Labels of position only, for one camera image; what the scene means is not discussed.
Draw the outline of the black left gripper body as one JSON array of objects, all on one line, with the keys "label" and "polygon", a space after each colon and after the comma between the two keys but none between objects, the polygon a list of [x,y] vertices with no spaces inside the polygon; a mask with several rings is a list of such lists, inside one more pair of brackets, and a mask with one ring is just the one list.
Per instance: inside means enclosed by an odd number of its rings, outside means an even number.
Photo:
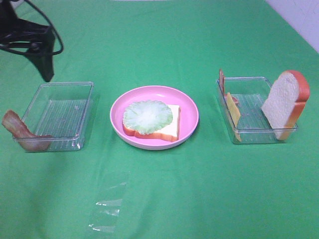
[{"label": "black left gripper body", "polygon": [[10,1],[2,0],[0,48],[18,55],[50,55],[51,26],[19,18]]}]

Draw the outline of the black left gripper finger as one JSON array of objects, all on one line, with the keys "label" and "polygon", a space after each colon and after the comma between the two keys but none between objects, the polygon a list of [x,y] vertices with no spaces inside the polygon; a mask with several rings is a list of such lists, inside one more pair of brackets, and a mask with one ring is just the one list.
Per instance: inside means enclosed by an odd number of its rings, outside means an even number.
[{"label": "black left gripper finger", "polygon": [[54,34],[49,29],[31,41],[31,46],[27,50],[27,59],[37,68],[45,82],[50,82],[54,75],[53,48]]}]

